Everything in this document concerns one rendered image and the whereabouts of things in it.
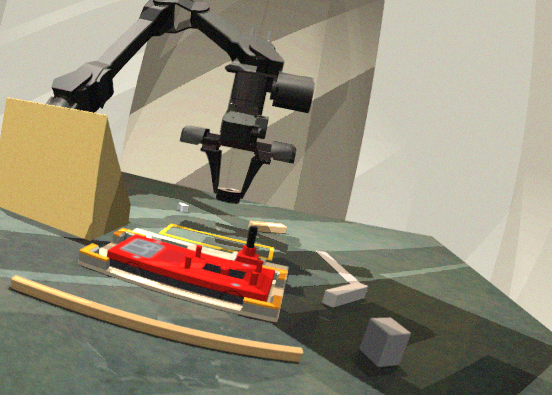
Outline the white flat bar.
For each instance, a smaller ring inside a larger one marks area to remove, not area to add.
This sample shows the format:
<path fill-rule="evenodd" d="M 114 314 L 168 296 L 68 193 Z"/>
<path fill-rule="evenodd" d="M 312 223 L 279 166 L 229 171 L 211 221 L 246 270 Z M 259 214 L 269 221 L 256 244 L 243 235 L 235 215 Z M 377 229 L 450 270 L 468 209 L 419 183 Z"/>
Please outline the white flat bar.
<path fill-rule="evenodd" d="M 355 283 L 355 282 L 358 282 L 360 283 L 359 281 L 357 281 L 357 279 L 355 279 L 354 277 L 352 277 L 350 275 L 350 273 L 348 271 L 346 271 L 345 269 L 343 269 L 342 266 L 340 266 L 336 261 L 335 259 L 332 259 L 326 252 L 318 252 L 316 251 L 317 254 L 320 255 L 320 257 L 325 261 L 327 262 L 332 269 L 334 269 L 337 273 L 339 273 L 344 279 L 347 280 L 347 282 L 349 284 L 351 283 Z"/>

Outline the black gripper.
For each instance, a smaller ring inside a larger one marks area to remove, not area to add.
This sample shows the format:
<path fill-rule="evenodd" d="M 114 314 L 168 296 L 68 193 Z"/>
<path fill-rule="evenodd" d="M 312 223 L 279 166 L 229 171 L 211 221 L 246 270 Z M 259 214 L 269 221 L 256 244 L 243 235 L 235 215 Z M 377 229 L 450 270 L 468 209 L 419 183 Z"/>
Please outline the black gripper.
<path fill-rule="evenodd" d="M 263 111 L 264 104 L 253 103 L 238 99 L 229 98 L 229 104 L 232 105 L 236 112 L 246 113 L 250 115 L 261 115 Z M 230 107 L 232 107 L 230 105 Z M 254 107 L 254 108 L 250 108 Z M 292 144 L 282 143 L 273 141 L 272 144 L 257 142 L 257 138 L 252 138 L 250 145 L 243 145 L 235 141 L 222 141 L 220 140 L 220 135 L 210 133 L 209 128 L 204 127 L 194 127 L 194 126 L 185 126 L 182 129 L 180 141 L 184 143 L 189 143 L 193 145 L 203 144 L 200 148 L 201 152 L 206 153 L 206 156 L 209 161 L 213 192 L 217 193 L 217 188 L 219 186 L 220 179 L 220 169 L 221 169 L 221 158 L 222 158 L 222 149 L 219 147 L 227 146 L 231 148 L 246 150 L 254 152 L 255 156 L 251 158 L 249 169 L 241 190 L 240 199 L 243 199 L 246 191 L 248 190 L 254 176 L 261 168 L 263 164 L 270 164 L 270 158 L 273 158 L 277 161 L 293 163 L 296 155 L 296 148 Z"/>

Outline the tan curved wooden strip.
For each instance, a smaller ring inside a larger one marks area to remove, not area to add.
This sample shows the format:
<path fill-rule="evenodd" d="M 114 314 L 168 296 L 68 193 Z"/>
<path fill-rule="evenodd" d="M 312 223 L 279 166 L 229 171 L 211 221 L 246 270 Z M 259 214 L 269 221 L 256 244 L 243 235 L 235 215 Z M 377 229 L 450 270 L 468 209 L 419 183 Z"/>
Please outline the tan curved wooden strip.
<path fill-rule="evenodd" d="M 236 354 L 252 355 L 268 359 L 301 362 L 303 350 L 299 347 L 272 345 L 262 342 L 246 341 L 226 336 L 205 333 L 195 329 L 175 326 L 169 323 L 140 317 L 92 301 L 84 300 L 68 293 L 46 287 L 17 275 L 11 278 L 11 288 L 52 304 L 62 306 L 87 316 L 108 321 L 137 331 L 175 341 L 199 345 L 202 347 Z"/>

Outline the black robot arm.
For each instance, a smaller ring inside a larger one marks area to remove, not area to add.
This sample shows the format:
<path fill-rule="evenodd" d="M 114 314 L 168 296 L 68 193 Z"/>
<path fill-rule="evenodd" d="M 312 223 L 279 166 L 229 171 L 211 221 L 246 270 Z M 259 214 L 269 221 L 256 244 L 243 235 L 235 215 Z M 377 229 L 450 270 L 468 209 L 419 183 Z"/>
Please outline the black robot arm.
<path fill-rule="evenodd" d="M 190 11 L 191 18 L 174 23 L 175 4 Z M 208 3 L 193 0 L 149 0 L 139 20 L 97 61 L 53 80 L 54 97 L 46 104 L 91 113 L 103 109 L 114 94 L 113 77 L 152 36 L 189 28 L 199 29 L 231 57 L 225 66 L 227 72 L 235 73 L 231 99 L 264 104 L 269 92 L 272 106 L 309 112 L 315 89 L 312 77 L 282 72 L 285 60 L 273 44 L 243 33 Z M 230 105 L 235 104 L 229 104 L 222 117 L 220 140 L 250 145 L 252 138 L 265 139 L 269 117 L 236 112 Z"/>

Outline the white rectangular block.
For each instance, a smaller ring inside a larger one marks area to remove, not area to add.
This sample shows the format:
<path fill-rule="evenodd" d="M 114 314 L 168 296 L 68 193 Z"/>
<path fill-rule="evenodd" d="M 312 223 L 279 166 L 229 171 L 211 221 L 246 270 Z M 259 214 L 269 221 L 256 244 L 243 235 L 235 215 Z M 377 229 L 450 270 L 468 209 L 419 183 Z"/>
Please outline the white rectangular block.
<path fill-rule="evenodd" d="M 325 290 L 322 303 L 333 307 L 364 299 L 367 285 L 355 282 L 346 286 Z"/>

